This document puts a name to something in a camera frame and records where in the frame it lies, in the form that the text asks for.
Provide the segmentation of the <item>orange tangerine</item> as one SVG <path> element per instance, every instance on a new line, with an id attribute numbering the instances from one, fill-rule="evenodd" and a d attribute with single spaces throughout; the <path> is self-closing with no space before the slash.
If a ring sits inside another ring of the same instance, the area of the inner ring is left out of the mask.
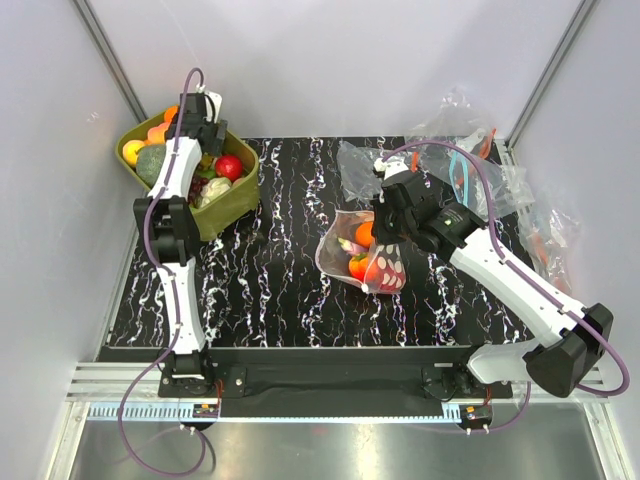
<path id="1" fill-rule="evenodd" d="M 369 249 L 373 243 L 374 238 L 372 235 L 372 228 L 372 221 L 363 222 L 356 228 L 354 240 L 358 245 L 365 249 Z"/>

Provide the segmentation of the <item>purple onion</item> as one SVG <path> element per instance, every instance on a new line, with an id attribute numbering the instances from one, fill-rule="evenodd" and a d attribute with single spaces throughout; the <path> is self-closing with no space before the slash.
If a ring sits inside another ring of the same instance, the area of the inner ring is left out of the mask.
<path id="1" fill-rule="evenodd" d="M 348 255 L 354 257 L 362 254 L 366 254 L 369 252 L 368 247 L 364 247 L 356 242 L 338 237 L 338 244 L 340 248 Z"/>

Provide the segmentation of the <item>dotted clear zip bag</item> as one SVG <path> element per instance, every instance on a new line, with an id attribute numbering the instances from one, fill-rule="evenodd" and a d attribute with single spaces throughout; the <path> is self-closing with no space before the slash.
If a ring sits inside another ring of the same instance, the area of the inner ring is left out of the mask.
<path id="1" fill-rule="evenodd" d="M 372 211 L 337 210 L 316 249 L 316 266 L 365 294 L 398 294 L 407 279 L 399 245 L 378 244 L 373 220 Z"/>

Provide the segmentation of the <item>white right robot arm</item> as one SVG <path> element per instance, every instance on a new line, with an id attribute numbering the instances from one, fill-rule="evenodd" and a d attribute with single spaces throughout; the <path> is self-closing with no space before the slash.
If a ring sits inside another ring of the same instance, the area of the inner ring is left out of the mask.
<path id="1" fill-rule="evenodd" d="M 409 240 L 437 255 L 488 289 L 534 336 L 475 349 L 453 374 L 463 395 L 476 396 L 498 381 L 531 381 L 566 398 L 603 356 L 613 324 L 609 309 L 600 303 L 586 307 L 553 287 L 467 207 L 439 206 L 420 174 L 385 175 L 372 205 L 378 243 Z"/>

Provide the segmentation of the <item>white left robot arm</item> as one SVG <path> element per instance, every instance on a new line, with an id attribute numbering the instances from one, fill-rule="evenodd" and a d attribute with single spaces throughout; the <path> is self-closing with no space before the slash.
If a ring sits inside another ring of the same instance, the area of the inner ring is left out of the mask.
<path id="1" fill-rule="evenodd" d="M 202 155 L 219 152 L 224 141 L 226 127 L 217 123 L 221 102 L 219 94 L 202 86 L 180 97 L 155 185 L 133 206 L 140 239 L 165 295 L 170 340 L 158 362 L 163 365 L 159 395 L 166 398 L 204 398 L 219 385 L 196 300 L 200 233 L 188 194 Z"/>

